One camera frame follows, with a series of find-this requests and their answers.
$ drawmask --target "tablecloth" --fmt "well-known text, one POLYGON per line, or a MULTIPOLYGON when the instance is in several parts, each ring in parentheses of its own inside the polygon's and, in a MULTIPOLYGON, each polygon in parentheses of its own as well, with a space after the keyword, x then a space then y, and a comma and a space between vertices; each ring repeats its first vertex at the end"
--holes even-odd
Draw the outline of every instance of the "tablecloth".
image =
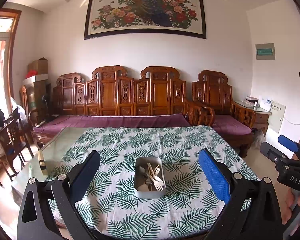
MULTIPOLYGON (((54 179, 82 163, 92 150, 101 165, 82 201, 75 206, 91 228, 121 239, 167 239, 207 230, 220 214, 218 200, 198 163, 201 149, 245 178, 258 177, 241 157, 208 126, 179 128, 88 128, 48 176, 54 179), (138 157, 162 160, 166 195, 139 199, 133 176, 138 157)), ((249 205, 246 200, 243 209, 249 205)), ((61 220, 54 201, 55 218, 61 220)))

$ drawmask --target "purple sofa cover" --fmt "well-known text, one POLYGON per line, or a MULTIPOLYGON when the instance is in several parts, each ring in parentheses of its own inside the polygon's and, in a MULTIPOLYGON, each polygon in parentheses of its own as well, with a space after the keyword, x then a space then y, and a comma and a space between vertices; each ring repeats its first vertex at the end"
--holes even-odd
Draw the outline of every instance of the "purple sofa cover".
POLYGON ((191 126, 182 114, 158 116, 86 116, 86 115, 61 115, 52 122, 41 127, 34 127, 34 132, 56 135, 64 127, 186 127, 191 126))
POLYGON ((218 134, 245 135, 251 133, 248 126, 240 123, 230 115, 216 115, 212 128, 218 134))

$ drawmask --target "human hand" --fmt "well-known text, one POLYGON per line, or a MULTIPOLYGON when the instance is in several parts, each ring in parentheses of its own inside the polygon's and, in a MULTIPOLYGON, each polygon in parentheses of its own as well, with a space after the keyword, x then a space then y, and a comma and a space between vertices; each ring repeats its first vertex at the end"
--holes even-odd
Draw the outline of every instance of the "human hand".
MULTIPOLYGON (((291 218, 292 211, 290 207, 292 206, 293 202, 295 200, 294 194, 292 193, 292 189, 290 188, 287 193, 286 197, 286 206, 283 208, 281 212, 282 217, 282 224, 286 224, 288 220, 291 218)), ((298 206, 300 207, 300 196, 298 197, 298 206)))

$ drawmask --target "screw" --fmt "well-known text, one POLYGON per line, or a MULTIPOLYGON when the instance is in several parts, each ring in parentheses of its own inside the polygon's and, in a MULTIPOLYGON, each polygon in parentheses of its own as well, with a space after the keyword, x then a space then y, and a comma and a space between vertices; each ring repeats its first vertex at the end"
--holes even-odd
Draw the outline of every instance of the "screw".
POLYGON ((35 178, 29 179, 29 184, 34 184, 34 182, 35 182, 35 178))
POLYGON ((264 182, 267 184, 271 183, 271 179, 269 179, 268 177, 263 178, 264 182))
POLYGON ((60 175, 58 176, 58 180, 64 180, 66 177, 67 177, 66 174, 60 174, 60 175))
POLYGON ((233 174, 235 179, 242 179, 242 175, 238 172, 236 172, 235 174, 233 174))

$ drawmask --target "metal container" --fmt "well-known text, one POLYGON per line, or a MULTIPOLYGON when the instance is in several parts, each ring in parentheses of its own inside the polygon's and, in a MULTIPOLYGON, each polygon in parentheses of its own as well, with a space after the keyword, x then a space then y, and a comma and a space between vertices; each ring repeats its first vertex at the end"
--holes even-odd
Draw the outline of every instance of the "metal container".
POLYGON ((136 197, 138 198, 147 198, 147 199, 155 199, 160 198, 165 195, 166 193, 166 183, 164 181, 163 176, 163 169, 162 169, 162 162, 159 157, 140 157, 136 159, 136 166, 135 166, 135 172, 134 172, 134 192, 136 194, 136 197), (163 190, 157 191, 154 186, 152 186, 153 191, 138 191, 137 188, 144 184, 145 178, 143 174, 140 172, 139 167, 143 167, 148 171, 148 165, 147 163, 150 163, 152 168, 154 169, 158 164, 160 168, 160 172, 158 174, 158 177, 162 179, 164 185, 163 190))

